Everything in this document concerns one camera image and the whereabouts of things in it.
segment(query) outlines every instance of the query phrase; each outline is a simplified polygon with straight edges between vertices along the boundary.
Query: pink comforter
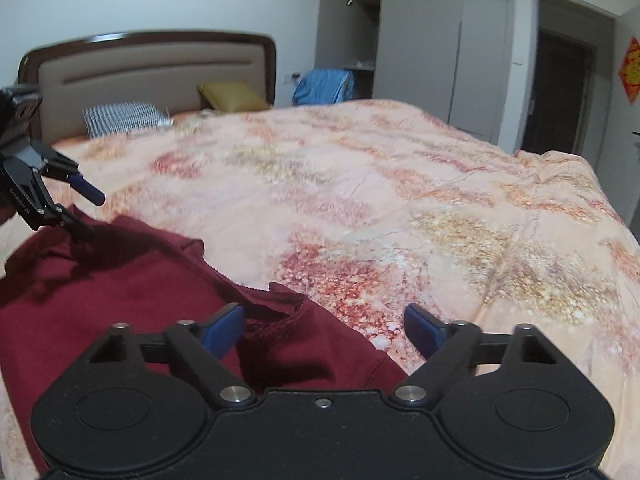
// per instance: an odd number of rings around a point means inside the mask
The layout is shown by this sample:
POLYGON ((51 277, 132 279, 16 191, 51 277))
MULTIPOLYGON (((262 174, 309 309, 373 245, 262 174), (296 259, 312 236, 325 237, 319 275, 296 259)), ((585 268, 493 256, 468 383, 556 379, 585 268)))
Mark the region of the pink comforter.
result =
MULTIPOLYGON (((388 101, 199 115, 60 149, 108 196, 95 208, 51 184, 60 202, 202 238, 235 282, 309 294, 407 372, 421 364, 402 334, 410 302, 488 332, 538 325, 613 405, 604 469, 640 478, 639 248, 578 156, 509 156, 388 101)), ((2 256, 28 233, 2 227, 2 256)), ((2 402, 5 471, 33 478, 2 402)))

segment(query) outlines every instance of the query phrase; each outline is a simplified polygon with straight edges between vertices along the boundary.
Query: blue garment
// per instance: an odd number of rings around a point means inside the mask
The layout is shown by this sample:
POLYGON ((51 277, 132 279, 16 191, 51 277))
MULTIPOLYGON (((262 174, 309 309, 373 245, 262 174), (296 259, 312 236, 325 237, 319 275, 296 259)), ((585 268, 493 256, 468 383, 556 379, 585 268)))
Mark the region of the blue garment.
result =
POLYGON ((293 104, 331 105, 353 98, 353 73, 350 70, 315 68, 306 74, 293 94, 293 104))

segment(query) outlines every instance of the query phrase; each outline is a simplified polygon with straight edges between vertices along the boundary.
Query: wardrobe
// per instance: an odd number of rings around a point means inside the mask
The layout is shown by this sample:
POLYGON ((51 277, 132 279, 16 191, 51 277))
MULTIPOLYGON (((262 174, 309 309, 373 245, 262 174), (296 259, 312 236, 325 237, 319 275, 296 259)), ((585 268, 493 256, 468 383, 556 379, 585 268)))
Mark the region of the wardrobe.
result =
POLYGON ((356 97, 416 105, 497 142, 511 0, 320 0, 316 68, 348 68, 356 97))

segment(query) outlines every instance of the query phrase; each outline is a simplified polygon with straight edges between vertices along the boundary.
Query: maroon sweatshirt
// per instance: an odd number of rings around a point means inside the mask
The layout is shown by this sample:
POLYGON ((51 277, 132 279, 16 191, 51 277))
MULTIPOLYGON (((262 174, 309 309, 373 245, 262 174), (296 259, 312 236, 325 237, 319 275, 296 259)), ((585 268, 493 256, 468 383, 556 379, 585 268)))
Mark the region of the maroon sweatshirt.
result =
POLYGON ((307 296, 277 283, 267 292, 231 282, 204 261, 201 240, 128 217, 105 224, 75 213, 94 225, 95 242, 76 248, 67 232, 43 228, 10 257, 0 280, 2 376, 40 470, 31 408, 114 322, 128 322, 135 333, 162 332, 176 320, 204 321, 237 302, 245 307, 244 337, 223 364, 258 392, 389 391, 406 378, 384 352, 307 296))

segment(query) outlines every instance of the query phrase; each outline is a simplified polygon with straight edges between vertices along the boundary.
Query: headboard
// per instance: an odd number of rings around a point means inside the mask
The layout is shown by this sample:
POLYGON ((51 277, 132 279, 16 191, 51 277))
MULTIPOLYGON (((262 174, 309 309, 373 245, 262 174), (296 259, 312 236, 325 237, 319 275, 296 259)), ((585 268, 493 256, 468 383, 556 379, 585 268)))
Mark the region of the headboard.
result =
POLYGON ((197 83, 238 80, 273 104, 271 38, 208 30, 105 34, 32 50, 18 72, 18 82, 40 87, 30 135, 47 144, 84 134, 85 108, 142 101, 171 114, 199 110, 197 83))

